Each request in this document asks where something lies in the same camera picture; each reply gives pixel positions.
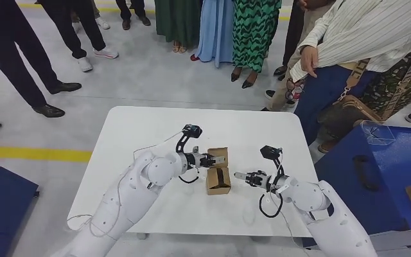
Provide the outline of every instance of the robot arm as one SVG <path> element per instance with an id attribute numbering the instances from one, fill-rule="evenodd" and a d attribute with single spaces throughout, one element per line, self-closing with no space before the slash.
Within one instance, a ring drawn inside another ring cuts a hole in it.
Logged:
<path id="1" fill-rule="evenodd" d="M 198 138 L 202 130 L 186 125 L 182 133 L 176 152 L 161 157 L 147 151 L 136 158 L 105 192 L 83 229 L 52 257 L 106 256 L 120 236 L 145 216 L 170 180 L 192 168 L 210 167 L 225 161 L 224 157 L 199 154 L 197 146 L 193 152 L 184 153 L 187 140 Z"/>
<path id="2" fill-rule="evenodd" d="M 281 152 L 281 149 L 270 146 L 261 149 L 263 157 L 273 160 L 279 171 L 283 169 L 278 161 Z M 308 231 L 326 256 L 377 257 L 361 223 L 326 181 L 313 184 L 298 181 L 281 172 L 278 172 L 273 182 L 270 182 L 272 177 L 262 171 L 247 174 L 236 172 L 234 176 L 245 180 L 253 187 L 264 188 L 267 192 L 275 193 L 286 203 L 293 203 Z M 312 211 L 325 210 L 331 204 L 334 212 L 329 218 L 315 220 L 311 215 Z"/>

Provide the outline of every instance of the yellow tape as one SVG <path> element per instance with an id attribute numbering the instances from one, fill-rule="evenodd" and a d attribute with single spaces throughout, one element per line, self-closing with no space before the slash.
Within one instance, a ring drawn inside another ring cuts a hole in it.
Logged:
<path id="1" fill-rule="evenodd" d="M 99 2 L 99 1 L 96 1 L 96 3 L 106 3 L 106 4 L 114 4 L 115 2 Z M 41 4 L 27 4 L 27 3 L 19 3 L 18 4 L 20 7 L 23 7 L 23 8 L 42 8 L 42 6 L 41 6 Z M 119 8 L 114 8 L 114 7 L 98 7 L 98 10 L 99 11 L 101 11 L 101 12 L 120 12 L 120 10 L 119 10 Z M 155 14 L 155 10 L 146 10 L 146 13 L 149 13 L 149 14 Z M 290 12 L 287 12 L 287 11 L 281 11 L 280 10 L 280 13 L 290 13 Z M 290 20 L 290 16 L 280 16 L 279 17 L 279 20 L 280 21 L 289 21 Z"/>
<path id="2" fill-rule="evenodd" d="M 88 163 L 92 152 L 21 147 L 0 147 L 0 159 L 27 159 L 36 161 L 66 161 Z"/>

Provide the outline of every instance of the person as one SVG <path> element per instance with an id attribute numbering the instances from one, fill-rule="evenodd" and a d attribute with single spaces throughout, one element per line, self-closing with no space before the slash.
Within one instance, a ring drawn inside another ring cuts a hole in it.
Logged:
<path id="1" fill-rule="evenodd" d="M 377 116 L 387 120 L 402 108 L 411 103 L 411 82 L 406 83 L 406 86 L 401 91 L 401 96 L 396 99 L 394 108 L 385 115 L 385 112 L 390 105 L 391 100 L 401 85 L 406 79 L 408 70 L 411 68 L 411 53 L 406 55 L 397 64 L 392 66 L 388 71 L 379 73 L 365 87 L 365 91 L 358 99 Z M 329 141 L 319 145 L 318 150 L 323 154 L 328 153 L 341 138 L 335 137 Z"/>
<path id="2" fill-rule="evenodd" d="M 87 52 L 82 49 L 82 43 L 78 39 L 74 28 L 71 26 L 71 10 L 79 16 L 83 28 L 89 37 L 97 57 L 114 59 L 118 57 L 116 50 L 106 46 L 94 20 L 94 12 L 90 1 L 84 0 L 40 0 L 46 13 L 56 24 L 66 46 L 71 50 L 72 56 L 77 59 L 83 72 L 92 70 L 92 65 L 87 58 Z"/>
<path id="3" fill-rule="evenodd" d="M 200 43 L 191 60 L 209 62 L 214 59 L 216 67 L 220 67 L 221 62 L 232 62 L 233 19 L 232 0 L 205 0 L 201 11 Z"/>
<path id="4" fill-rule="evenodd" d="M 131 27 L 131 12 L 127 7 L 126 0 L 116 0 L 117 6 L 120 9 L 120 17 L 123 19 L 122 27 L 124 30 L 129 30 Z M 132 9 L 138 16 L 139 20 L 145 25 L 150 26 L 152 23 L 146 16 L 144 9 L 144 0 L 131 0 Z"/>
<path id="5" fill-rule="evenodd" d="M 198 44 L 200 2 L 197 0 L 155 0 L 157 34 L 173 41 L 174 53 L 185 53 Z"/>
<path id="6" fill-rule="evenodd" d="M 319 112 L 335 103 L 356 63 L 370 59 L 348 94 L 366 85 L 411 52 L 411 1 L 337 0 L 298 47 L 301 60 L 290 71 L 292 84 L 306 78 L 295 114 L 310 145 L 317 138 Z"/>
<path id="7" fill-rule="evenodd" d="M 91 0 L 91 5 L 94 11 L 94 18 L 96 19 L 97 25 L 102 27 L 103 30 L 109 29 L 110 24 L 101 18 L 100 11 L 97 9 L 97 6 L 94 0 Z M 75 32 L 77 33 L 80 30 L 80 19 L 78 18 L 76 12 L 73 10 L 71 10 L 71 23 L 73 25 Z"/>
<path id="8" fill-rule="evenodd" d="M 298 5 L 301 10 L 304 11 L 304 27 L 302 29 L 300 42 L 304 40 L 307 34 L 314 28 L 315 21 L 321 18 L 334 4 L 335 0 L 298 0 Z M 285 73 L 285 79 L 279 83 L 277 91 L 267 90 L 265 96 L 270 100 L 267 107 L 262 111 L 274 111 L 279 112 L 285 105 L 293 107 L 295 100 L 286 99 L 285 94 L 287 92 L 286 83 L 290 78 L 291 68 L 300 60 L 301 54 L 298 49 L 294 49 L 294 54 L 290 57 L 287 63 L 287 70 Z"/>
<path id="9" fill-rule="evenodd" d="M 63 116 L 65 114 L 63 110 L 47 104 L 46 99 L 26 69 L 15 44 L 19 45 L 20 50 L 51 94 L 75 91 L 80 89 L 82 85 L 63 83 L 57 79 L 39 38 L 15 0 L 2 1 L 0 21 L 2 24 L 8 24 L 3 28 L 0 37 L 0 70 L 35 112 L 48 118 Z"/>
<path id="10" fill-rule="evenodd" d="M 271 41 L 277 30 L 281 0 L 234 0 L 234 70 L 231 81 L 236 81 L 244 67 L 252 71 L 242 88 L 254 85 Z"/>
<path id="11" fill-rule="evenodd" d="M 299 0 L 294 0 L 291 9 L 290 22 L 288 23 L 287 37 L 285 40 L 285 50 L 283 55 L 283 65 L 275 69 L 274 76 L 279 76 L 278 80 L 283 80 L 287 71 L 287 63 L 294 54 L 300 42 L 302 29 L 304 28 L 304 10 L 299 4 Z"/>

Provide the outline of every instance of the gray floor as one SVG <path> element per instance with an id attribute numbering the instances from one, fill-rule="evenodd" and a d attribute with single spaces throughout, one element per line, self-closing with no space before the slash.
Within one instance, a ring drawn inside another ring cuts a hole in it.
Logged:
<path id="1" fill-rule="evenodd" d="M 118 49 L 120 57 L 115 60 L 94 57 L 82 30 L 79 38 L 94 65 L 93 71 L 83 73 L 44 11 L 24 9 L 24 13 L 59 78 L 80 82 L 83 89 L 51 96 L 29 67 L 48 102 L 67 112 L 63 118 L 46 119 L 35 114 L 0 73 L 0 120 L 4 125 L 0 133 L 1 146 L 93 150 L 108 111 L 118 105 L 257 111 L 265 105 L 264 90 L 275 87 L 271 74 L 281 64 L 288 26 L 287 22 L 280 22 L 256 85 L 242 89 L 241 83 L 247 74 L 231 83 L 231 65 L 215 69 L 213 63 L 191 62 L 191 53 L 171 52 L 170 44 L 155 34 L 155 23 L 144 27 L 134 19 L 131 30 L 123 31 L 118 13 L 111 12 L 102 14 L 112 26 L 102 34 L 109 46 Z M 392 122 L 409 125 L 403 121 L 403 114 Z M 314 150 L 312 154 L 314 160 L 320 157 Z M 66 225 L 66 217 L 86 164 L 11 159 L 0 159 L 0 164 L 39 184 L 42 194 L 33 206 L 12 256 L 48 256 L 74 235 Z M 323 256 L 315 251 L 309 255 Z M 151 235 L 145 241 L 125 236 L 109 256 L 298 257 L 306 254 L 289 238 L 254 242 L 247 237 Z"/>

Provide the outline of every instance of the hand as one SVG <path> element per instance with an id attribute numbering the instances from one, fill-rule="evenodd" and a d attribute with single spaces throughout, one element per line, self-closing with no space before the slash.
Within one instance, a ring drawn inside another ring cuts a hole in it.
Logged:
<path id="1" fill-rule="evenodd" d="M 301 10 L 303 10 L 304 12 L 308 11 L 307 0 L 298 0 L 297 4 L 300 6 Z"/>
<path id="2" fill-rule="evenodd" d="M 317 74 L 314 73 L 314 69 L 319 65 L 319 52 L 312 46 L 306 46 L 301 52 L 301 68 L 303 71 L 308 72 L 314 78 Z"/>

